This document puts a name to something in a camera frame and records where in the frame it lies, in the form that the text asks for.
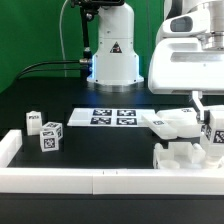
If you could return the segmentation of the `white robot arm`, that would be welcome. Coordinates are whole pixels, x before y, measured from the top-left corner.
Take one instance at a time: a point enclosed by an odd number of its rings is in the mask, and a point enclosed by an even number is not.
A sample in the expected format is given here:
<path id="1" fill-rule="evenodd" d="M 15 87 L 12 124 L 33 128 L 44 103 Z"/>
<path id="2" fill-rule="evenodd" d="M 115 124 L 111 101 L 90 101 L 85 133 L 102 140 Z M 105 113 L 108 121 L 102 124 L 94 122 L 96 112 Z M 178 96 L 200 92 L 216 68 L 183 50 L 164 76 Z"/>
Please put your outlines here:
<path id="1" fill-rule="evenodd" d="M 155 94 L 190 94 L 199 120 L 205 121 L 202 95 L 224 94 L 224 0 L 164 0 L 164 16 L 148 88 Z M 89 84 L 115 92 L 143 82 L 133 37 L 129 5 L 99 10 L 98 50 Z"/>

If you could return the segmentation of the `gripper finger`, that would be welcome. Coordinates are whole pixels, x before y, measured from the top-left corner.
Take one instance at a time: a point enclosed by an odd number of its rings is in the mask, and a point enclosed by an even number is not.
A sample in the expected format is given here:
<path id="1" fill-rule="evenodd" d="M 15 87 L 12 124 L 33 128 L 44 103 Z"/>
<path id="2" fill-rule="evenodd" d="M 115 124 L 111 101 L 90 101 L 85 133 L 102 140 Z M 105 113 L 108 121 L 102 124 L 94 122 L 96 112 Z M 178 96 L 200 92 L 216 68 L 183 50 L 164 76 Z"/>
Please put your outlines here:
<path id="1" fill-rule="evenodd" d="M 202 92 L 201 91 L 193 91 L 191 94 L 191 101 L 194 105 L 195 111 L 197 112 L 197 120 L 199 122 L 203 122 L 205 120 L 204 115 L 204 107 L 201 103 Z"/>

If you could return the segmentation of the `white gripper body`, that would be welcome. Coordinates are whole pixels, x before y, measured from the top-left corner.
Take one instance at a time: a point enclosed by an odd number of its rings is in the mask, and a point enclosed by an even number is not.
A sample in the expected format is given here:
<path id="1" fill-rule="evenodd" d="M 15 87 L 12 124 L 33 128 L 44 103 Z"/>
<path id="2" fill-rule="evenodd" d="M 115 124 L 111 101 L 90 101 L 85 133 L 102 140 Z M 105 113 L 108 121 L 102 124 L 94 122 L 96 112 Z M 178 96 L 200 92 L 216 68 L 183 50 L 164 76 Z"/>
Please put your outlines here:
<path id="1" fill-rule="evenodd" d="M 156 94 L 224 94 L 224 6 L 196 6 L 162 23 L 148 87 Z"/>

